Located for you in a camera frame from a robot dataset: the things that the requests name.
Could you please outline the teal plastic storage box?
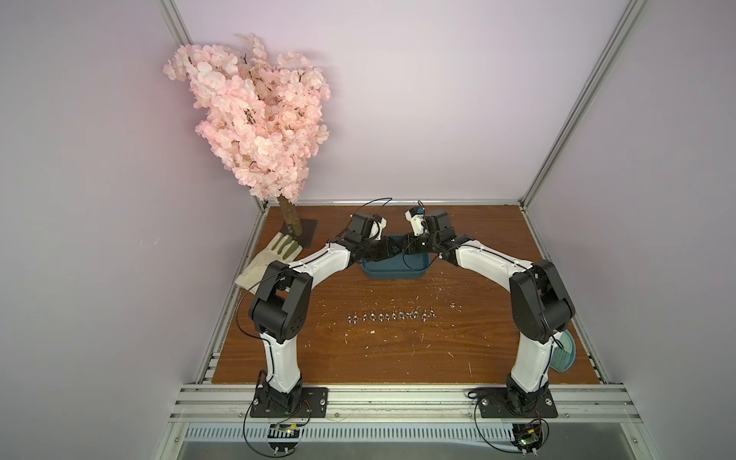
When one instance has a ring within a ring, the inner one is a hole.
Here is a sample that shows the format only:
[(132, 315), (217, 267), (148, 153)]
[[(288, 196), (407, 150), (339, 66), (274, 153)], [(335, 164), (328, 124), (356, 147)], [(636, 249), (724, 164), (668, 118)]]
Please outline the teal plastic storage box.
[(429, 253), (408, 252), (403, 236), (390, 236), (398, 252), (389, 259), (368, 262), (360, 266), (365, 275), (372, 280), (411, 280), (422, 278), (429, 269)]

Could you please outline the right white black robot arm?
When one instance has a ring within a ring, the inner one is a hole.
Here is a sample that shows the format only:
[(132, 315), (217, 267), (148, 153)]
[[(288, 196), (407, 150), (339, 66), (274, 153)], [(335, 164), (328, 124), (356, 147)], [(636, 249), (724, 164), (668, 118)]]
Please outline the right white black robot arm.
[(532, 410), (548, 389), (554, 352), (562, 347), (560, 336), (575, 316), (556, 266), (548, 260), (518, 259), (469, 236), (458, 236), (449, 214), (442, 210), (427, 212), (414, 206), (406, 211), (406, 220), (412, 228), (404, 238), (406, 252), (434, 253), (510, 293), (519, 348), (507, 378), (506, 406), (515, 414)]

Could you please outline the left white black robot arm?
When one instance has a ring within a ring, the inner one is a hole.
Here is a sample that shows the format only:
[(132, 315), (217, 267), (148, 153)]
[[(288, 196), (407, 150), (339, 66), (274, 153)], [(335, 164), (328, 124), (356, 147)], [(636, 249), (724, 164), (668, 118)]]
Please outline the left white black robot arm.
[(347, 229), (301, 260), (273, 262), (257, 285), (249, 317), (266, 352), (266, 377), (258, 401), (289, 413), (302, 401), (303, 377), (297, 362), (297, 337), (309, 312), (312, 289), (353, 264), (392, 256), (383, 234), (386, 219), (356, 213)]

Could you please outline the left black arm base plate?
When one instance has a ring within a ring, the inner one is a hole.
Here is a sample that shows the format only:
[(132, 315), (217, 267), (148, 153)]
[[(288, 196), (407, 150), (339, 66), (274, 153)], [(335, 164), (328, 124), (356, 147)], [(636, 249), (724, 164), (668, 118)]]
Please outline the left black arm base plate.
[(264, 418), (325, 418), (329, 402), (327, 387), (297, 385), (293, 391), (283, 393), (266, 386), (255, 392), (249, 416)]

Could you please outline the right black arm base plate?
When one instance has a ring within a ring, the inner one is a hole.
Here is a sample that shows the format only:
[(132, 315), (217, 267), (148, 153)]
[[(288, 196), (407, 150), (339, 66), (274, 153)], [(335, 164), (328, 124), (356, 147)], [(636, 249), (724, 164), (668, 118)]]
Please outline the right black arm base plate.
[(481, 387), (473, 393), (473, 399), (479, 402), (480, 414), (484, 419), (554, 419), (559, 416), (548, 387), (534, 393), (510, 388)]

